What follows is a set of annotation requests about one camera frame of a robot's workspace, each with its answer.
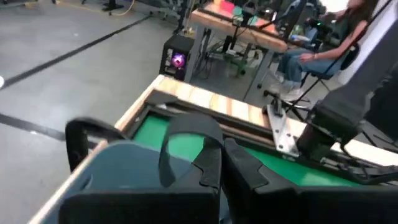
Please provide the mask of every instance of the black chair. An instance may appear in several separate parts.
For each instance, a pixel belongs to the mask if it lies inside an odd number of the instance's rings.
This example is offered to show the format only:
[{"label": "black chair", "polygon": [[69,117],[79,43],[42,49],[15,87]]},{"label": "black chair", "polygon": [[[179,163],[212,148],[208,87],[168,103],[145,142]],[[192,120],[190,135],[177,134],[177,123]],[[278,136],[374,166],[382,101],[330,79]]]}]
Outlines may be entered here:
[{"label": "black chair", "polygon": [[[343,63],[341,64],[340,71],[347,69],[347,68],[351,65],[351,63],[352,63],[353,61],[355,61],[355,59],[356,59],[356,57],[358,56],[358,54],[359,54],[359,45],[358,45],[358,44],[354,44],[354,45],[350,48],[350,50],[349,50],[349,52],[348,52],[348,55],[346,56],[346,58],[344,59]],[[311,76],[313,76],[313,77],[317,77],[317,80],[310,86],[310,88],[308,88],[307,90],[305,90],[305,92],[304,92],[303,95],[300,97],[300,99],[299,99],[298,102],[302,101],[302,99],[304,98],[304,96],[305,96],[309,91],[311,91],[311,89],[312,89],[318,82],[321,82],[322,85],[324,85],[324,86],[326,87],[326,89],[327,89],[328,91],[330,91],[330,89],[328,88],[328,86],[327,86],[323,81],[324,81],[324,80],[329,80],[329,79],[331,79],[333,75],[325,75],[325,74],[323,74],[323,73],[316,72],[316,71],[308,71],[308,72],[305,74],[305,76],[304,76],[304,78],[302,79],[302,81],[301,81],[301,87],[304,86],[304,83],[305,83],[305,81],[307,80],[307,78],[308,78],[309,75],[311,75]],[[296,116],[299,118],[299,120],[301,120],[301,121],[304,121],[305,119],[301,116],[301,114],[298,112],[298,110],[304,110],[304,111],[310,111],[310,110],[311,110],[311,108],[309,108],[309,107],[307,107],[307,106],[302,106],[302,105],[296,104],[295,101],[293,101],[293,102],[286,102],[286,101],[283,101],[283,102],[282,102],[282,106],[283,106],[284,108],[291,108],[290,110],[292,110],[293,114],[296,115]]]}]

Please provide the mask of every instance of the concrete floor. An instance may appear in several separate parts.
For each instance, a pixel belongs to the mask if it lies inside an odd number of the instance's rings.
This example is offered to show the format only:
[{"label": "concrete floor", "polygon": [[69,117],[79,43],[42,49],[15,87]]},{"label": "concrete floor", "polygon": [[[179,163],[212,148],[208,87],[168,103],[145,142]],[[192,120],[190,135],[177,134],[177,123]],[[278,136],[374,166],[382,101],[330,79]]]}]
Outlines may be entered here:
[{"label": "concrete floor", "polygon": [[[146,17],[124,17],[41,2],[35,9],[0,9],[0,75],[34,66]],[[113,124],[157,76],[160,53],[175,26],[150,18],[25,80],[0,90],[0,114],[63,132],[76,116]],[[216,65],[194,85],[241,99],[251,80],[223,76]],[[336,86],[332,80],[331,88]],[[261,90],[248,102],[262,106]],[[327,94],[323,86],[311,93]],[[25,223],[67,178],[65,143],[0,124],[0,223]]]}]

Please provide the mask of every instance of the person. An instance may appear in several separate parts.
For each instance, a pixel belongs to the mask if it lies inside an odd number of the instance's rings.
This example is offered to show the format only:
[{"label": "person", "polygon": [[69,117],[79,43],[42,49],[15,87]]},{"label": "person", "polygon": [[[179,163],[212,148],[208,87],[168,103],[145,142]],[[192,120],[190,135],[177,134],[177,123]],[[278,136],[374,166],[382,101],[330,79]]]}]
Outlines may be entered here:
[{"label": "person", "polygon": [[[281,100],[295,101],[302,95],[302,72],[315,71],[323,73],[367,28],[378,0],[349,0],[347,8],[335,13],[336,27],[340,39],[339,47],[321,45],[318,53],[307,49],[292,49],[283,54],[277,69],[277,76],[282,75],[282,83],[271,85],[270,91],[279,93]],[[334,75],[341,67],[345,55],[342,56],[327,72]]]}]

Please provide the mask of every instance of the metal bracket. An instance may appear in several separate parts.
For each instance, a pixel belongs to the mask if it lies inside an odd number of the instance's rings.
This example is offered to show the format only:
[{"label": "metal bracket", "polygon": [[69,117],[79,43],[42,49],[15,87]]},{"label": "metal bracket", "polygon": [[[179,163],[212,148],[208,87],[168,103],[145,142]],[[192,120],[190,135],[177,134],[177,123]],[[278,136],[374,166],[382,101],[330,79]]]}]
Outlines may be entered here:
[{"label": "metal bracket", "polygon": [[267,105],[267,114],[276,149],[289,156],[298,157],[300,154],[294,137],[287,126],[286,112],[282,108],[278,108],[277,105],[277,103],[276,105]]}]

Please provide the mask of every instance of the wooden table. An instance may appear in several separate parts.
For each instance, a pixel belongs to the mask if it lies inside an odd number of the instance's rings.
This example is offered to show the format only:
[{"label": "wooden table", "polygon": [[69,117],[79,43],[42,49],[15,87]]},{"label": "wooden table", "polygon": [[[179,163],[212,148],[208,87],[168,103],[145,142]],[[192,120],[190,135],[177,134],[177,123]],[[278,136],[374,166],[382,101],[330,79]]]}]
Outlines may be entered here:
[{"label": "wooden table", "polygon": [[[213,2],[208,3],[204,9],[207,11],[214,12],[215,14],[225,16],[229,19],[232,19],[234,16],[232,13],[222,10],[222,8],[220,8],[219,5],[217,5]],[[188,61],[187,71],[185,73],[185,78],[184,78],[184,81],[187,83],[189,83],[192,78],[194,66],[196,65],[196,61],[197,61],[200,49],[207,49],[209,35],[206,36],[205,41],[203,41],[203,48],[201,48],[202,40],[204,38],[204,31],[205,30],[218,30],[226,35],[232,36],[232,35],[234,35],[234,32],[236,30],[236,26],[233,26],[230,21],[226,21],[226,20],[220,19],[218,17],[206,14],[204,12],[200,12],[198,9],[194,10],[191,13],[191,21],[193,23],[197,24],[197,31],[196,31],[195,43],[191,50],[191,56]],[[267,24],[268,22],[269,21],[265,21],[264,19],[258,18],[258,20],[256,22],[256,26]],[[275,35],[278,35],[274,24],[263,28],[263,30],[266,30]],[[256,75],[250,84],[248,94],[247,94],[247,95],[250,95],[256,89],[257,84],[261,81],[262,76],[264,74],[266,74],[268,67],[271,64],[273,53],[274,52],[277,52],[277,53],[285,52],[288,49],[288,45],[283,40],[280,40],[278,38],[271,37],[267,34],[264,34],[262,32],[254,31],[254,30],[247,29],[244,27],[240,27],[238,29],[237,34],[239,34],[239,39],[242,39],[251,44],[259,45],[261,47],[264,47],[265,49],[269,49],[268,53],[264,54],[261,64],[260,64],[259,68],[257,69]],[[201,64],[201,60],[203,60],[203,59],[199,58],[199,62],[197,63],[198,67],[200,67],[199,65]]]},{"label": "wooden table", "polygon": [[[162,91],[174,96],[177,96],[179,100],[186,101],[193,105],[208,108],[213,111],[217,111],[228,116],[248,121],[252,124],[270,129],[268,117],[261,113],[261,108],[248,105],[238,100],[227,98],[216,93],[191,86],[187,83],[178,82],[176,80],[166,78],[159,75],[148,88],[142,93],[142,95],[133,103],[133,105],[125,112],[120,120],[115,124],[115,127],[122,130],[130,122],[130,120],[138,113],[141,106],[144,104],[146,98],[149,96],[152,90]],[[296,121],[294,119],[288,120],[288,125],[294,136],[300,136],[306,126],[305,123]],[[223,129],[233,130],[227,126],[223,126]],[[241,130],[233,130],[237,133],[242,134]],[[263,139],[262,141],[270,142],[269,139]],[[70,184],[81,174],[83,169],[88,165],[89,161],[92,160],[93,156],[99,153],[106,145],[106,142],[101,142],[89,154],[85,160],[74,170],[71,176],[61,185],[61,187],[51,196],[51,198],[45,203],[41,210],[32,218],[30,223],[40,223],[40,221],[48,214],[50,209],[58,202],[61,195],[63,195],[69,188]],[[363,159],[365,161],[373,162],[383,166],[398,165],[398,155],[392,152],[370,146],[368,144],[352,140],[347,144],[346,149],[354,157]],[[338,144],[332,147],[332,150],[339,151]]]}]

